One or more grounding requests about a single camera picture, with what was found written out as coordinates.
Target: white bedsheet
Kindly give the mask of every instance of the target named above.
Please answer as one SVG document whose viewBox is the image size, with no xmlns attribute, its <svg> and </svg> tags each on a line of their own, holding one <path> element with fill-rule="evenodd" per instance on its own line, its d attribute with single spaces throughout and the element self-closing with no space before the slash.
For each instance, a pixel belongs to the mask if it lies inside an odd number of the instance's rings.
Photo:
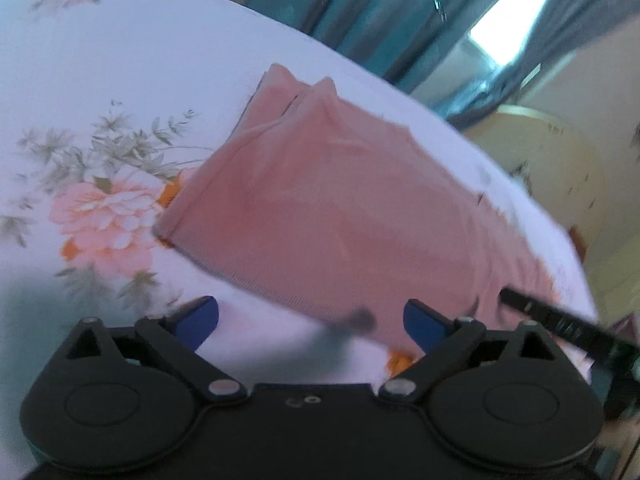
<svg viewBox="0 0 640 480">
<path fill-rule="evenodd" d="M 18 478 L 33 466 L 17 426 L 19 401 L 70 324 L 87 313 L 130 322 L 212 294 L 220 326 L 200 353 L 248 384 L 377 386 L 385 379 L 382 346 L 343 338 L 238 290 L 144 235 L 161 208 L 156 201 L 171 191 L 168 177 L 197 166 L 225 141 L 273 62 L 311 83 L 330 76 L 345 99 L 407 124 L 464 186 L 484 192 L 517 225 L 556 280 L 562 304 L 596 319 L 562 228 L 421 104 L 306 35 L 227 0 L 0 0 L 0 478 Z M 176 124 L 180 135 L 172 131 Z M 152 153 L 145 158 L 140 148 L 131 155 L 138 169 L 125 164 L 115 173 L 119 148 L 100 151 L 92 136 L 140 129 Z M 111 191 L 113 217 L 62 222 L 51 213 L 56 194 L 74 175 L 78 180 L 85 163 L 80 179 L 95 184 L 95 200 Z M 78 261 L 74 240 L 118 222 L 140 235 L 134 250 L 122 252 L 130 239 L 91 238 L 94 255 L 103 251 L 100 265 L 92 274 L 65 270 Z"/>
</svg>

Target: wall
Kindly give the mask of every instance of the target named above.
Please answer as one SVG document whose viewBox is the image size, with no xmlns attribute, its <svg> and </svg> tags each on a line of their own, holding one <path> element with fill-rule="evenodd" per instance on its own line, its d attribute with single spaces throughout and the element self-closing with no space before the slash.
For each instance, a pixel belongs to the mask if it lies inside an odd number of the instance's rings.
<svg viewBox="0 0 640 480">
<path fill-rule="evenodd" d="M 605 324 L 640 311 L 640 234 L 591 269 L 588 279 Z"/>
<path fill-rule="evenodd" d="M 640 233 L 639 152 L 630 145 L 640 121 L 640 18 L 578 52 L 519 104 L 573 124 L 598 152 L 608 207 L 587 253 L 585 266 L 593 269 Z"/>
<path fill-rule="evenodd" d="M 427 105 L 446 97 L 473 78 L 486 74 L 494 66 L 486 54 L 465 37 L 412 92 L 411 97 Z"/>
</svg>

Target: bright window light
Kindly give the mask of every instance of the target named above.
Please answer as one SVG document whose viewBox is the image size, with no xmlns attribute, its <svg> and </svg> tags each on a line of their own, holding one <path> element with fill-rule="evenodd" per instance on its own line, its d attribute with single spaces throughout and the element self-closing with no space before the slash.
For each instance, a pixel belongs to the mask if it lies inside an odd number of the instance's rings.
<svg viewBox="0 0 640 480">
<path fill-rule="evenodd" d="M 506 65 L 518 55 L 545 0 L 499 0 L 469 36 L 494 61 Z"/>
</svg>

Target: black cable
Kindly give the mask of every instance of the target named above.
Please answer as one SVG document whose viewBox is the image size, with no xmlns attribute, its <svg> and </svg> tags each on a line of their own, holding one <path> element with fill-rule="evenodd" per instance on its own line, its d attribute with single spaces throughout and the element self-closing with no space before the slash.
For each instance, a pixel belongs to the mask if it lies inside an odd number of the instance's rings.
<svg viewBox="0 0 640 480">
<path fill-rule="evenodd" d="M 618 476 L 618 480 L 622 480 L 622 477 L 625 475 L 626 470 L 629 469 L 629 466 L 631 465 L 631 461 L 634 459 L 634 456 L 636 455 L 636 452 L 638 451 L 639 447 L 640 447 L 640 435 L 638 436 L 638 439 L 634 444 L 634 448 L 632 449 L 631 454 L 629 455 L 629 458 L 626 459 L 625 466 L 622 468 L 622 472 L 620 473 L 620 476 Z"/>
</svg>

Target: folded pink towel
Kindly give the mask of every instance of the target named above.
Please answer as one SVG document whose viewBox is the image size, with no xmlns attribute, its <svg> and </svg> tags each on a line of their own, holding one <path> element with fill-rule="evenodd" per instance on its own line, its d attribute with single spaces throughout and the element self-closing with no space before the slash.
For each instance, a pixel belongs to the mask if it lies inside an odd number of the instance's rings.
<svg viewBox="0 0 640 480">
<path fill-rule="evenodd" d="M 265 74 L 229 140 L 191 177 L 156 233 L 252 292 L 331 322 L 367 309 L 368 335 L 409 352 L 418 298 L 489 328 L 520 317 L 506 285 L 553 299 L 526 241 L 413 139 L 282 66 Z"/>
</svg>

